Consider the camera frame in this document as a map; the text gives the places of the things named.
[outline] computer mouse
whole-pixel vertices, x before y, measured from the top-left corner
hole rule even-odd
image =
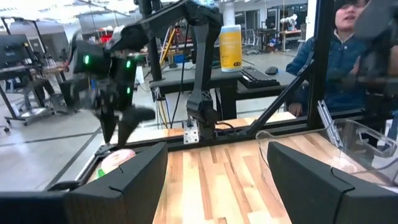
[[[276,75],[276,73],[278,73],[278,68],[275,66],[271,66],[266,70],[267,75]]]

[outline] blue jacket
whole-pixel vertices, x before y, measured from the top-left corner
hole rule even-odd
[[[286,71],[297,75],[304,66],[308,54],[313,47],[313,38],[308,39],[300,49],[296,57],[286,66]],[[328,69],[326,72],[325,103],[332,112],[346,111],[364,106],[364,88],[356,86],[351,90],[343,90],[340,84],[328,82],[329,74],[336,70],[350,75],[357,58],[364,52],[366,46],[361,40],[352,36],[345,42],[342,42],[336,35],[332,35],[329,49]],[[290,103],[301,103],[303,106],[303,115],[306,115],[308,108],[308,86],[297,90]]]

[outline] yellow container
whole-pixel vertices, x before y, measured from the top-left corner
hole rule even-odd
[[[223,26],[220,32],[219,43],[221,71],[240,71],[243,63],[241,25]]]

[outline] grey floor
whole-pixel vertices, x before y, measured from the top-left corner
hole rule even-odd
[[[286,54],[263,54],[245,56],[264,71],[269,66],[284,69],[295,52]],[[134,94],[137,105],[155,108],[148,85],[138,88]],[[22,95],[7,94],[13,103],[21,101]],[[187,118],[183,94],[178,104],[176,121]],[[238,117],[261,114],[275,97],[239,101]],[[175,108],[177,94],[167,95],[169,110]],[[0,126],[5,126],[3,116],[9,115],[3,100],[0,101]],[[141,128],[157,129],[157,121],[144,123]],[[53,115],[28,126],[15,121],[11,132],[0,131],[0,191],[43,190],[54,180],[73,180],[102,142],[100,124],[90,112],[74,115]]]

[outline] metal bracket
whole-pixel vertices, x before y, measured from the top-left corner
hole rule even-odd
[[[198,121],[188,118],[182,122],[184,128],[184,144],[195,144],[199,142]]]
[[[333,119],[330,116],[328,107],[326,106],[324,100],[318,101],[318,112],[319,116],[321,117],[322,123],[326,128],[326,132],[328,134],[330,142],[338,149],[343,148],[340,135],[338,134],[336,126],[333,124]]]

